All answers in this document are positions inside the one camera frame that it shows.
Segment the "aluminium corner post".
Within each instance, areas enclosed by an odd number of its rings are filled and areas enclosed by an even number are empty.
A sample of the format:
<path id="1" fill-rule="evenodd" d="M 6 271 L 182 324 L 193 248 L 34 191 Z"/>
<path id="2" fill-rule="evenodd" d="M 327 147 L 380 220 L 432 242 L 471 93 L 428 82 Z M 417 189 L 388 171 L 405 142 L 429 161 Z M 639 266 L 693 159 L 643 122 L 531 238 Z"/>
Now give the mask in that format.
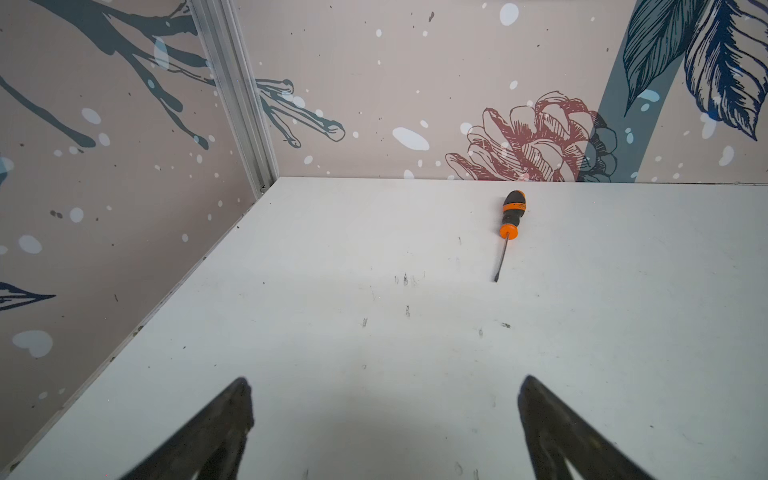
<path id="1" fill-rule="evenodd" d="M 191 8 L 249 183 L 261 198 L 279 173 L 235 3 L 193 0 Z"/>

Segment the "orange black screwdriver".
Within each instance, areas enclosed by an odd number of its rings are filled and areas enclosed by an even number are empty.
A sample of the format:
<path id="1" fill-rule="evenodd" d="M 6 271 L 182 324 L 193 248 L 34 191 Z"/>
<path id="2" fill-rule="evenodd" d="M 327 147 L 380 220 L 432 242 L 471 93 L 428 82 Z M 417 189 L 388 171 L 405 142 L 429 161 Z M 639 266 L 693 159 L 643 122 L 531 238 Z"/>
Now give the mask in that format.
<path id="1" fill-rule="evenodd" d="M 502 206 L 502 220 L 499 235 L 503 239 L 503 248 L 493 278 L 495 283 L 500 279 L 509 242 L 518 237 L 519 226 L 526 211 L 527 200 L 525 194 L 521 190 L 513 190 L 510 192 L 505 198 Z"/>

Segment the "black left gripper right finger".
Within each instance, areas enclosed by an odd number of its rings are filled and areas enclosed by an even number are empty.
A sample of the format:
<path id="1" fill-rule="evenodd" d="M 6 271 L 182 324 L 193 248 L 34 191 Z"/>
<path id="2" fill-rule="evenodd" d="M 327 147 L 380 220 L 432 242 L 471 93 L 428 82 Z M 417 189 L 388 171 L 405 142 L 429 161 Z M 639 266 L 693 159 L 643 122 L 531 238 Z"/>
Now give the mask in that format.
<path id="1" fill-rule="evenodd" d="M 535 478 L 651 480 L 547 386 L 532 375 L 518 394 L 518 410 Z"/>

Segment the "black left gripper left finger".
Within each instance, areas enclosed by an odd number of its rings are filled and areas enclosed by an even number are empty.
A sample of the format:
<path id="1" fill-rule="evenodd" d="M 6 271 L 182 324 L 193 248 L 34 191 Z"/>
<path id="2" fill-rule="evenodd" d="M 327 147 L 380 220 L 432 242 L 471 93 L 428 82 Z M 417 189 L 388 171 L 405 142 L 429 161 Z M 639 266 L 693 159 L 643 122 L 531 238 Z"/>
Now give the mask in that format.
<path id="1" fill-rule="evenodd" d="M 239 377 L 123 477 L 235 480 L 253 426 L 252 390 Z"/>

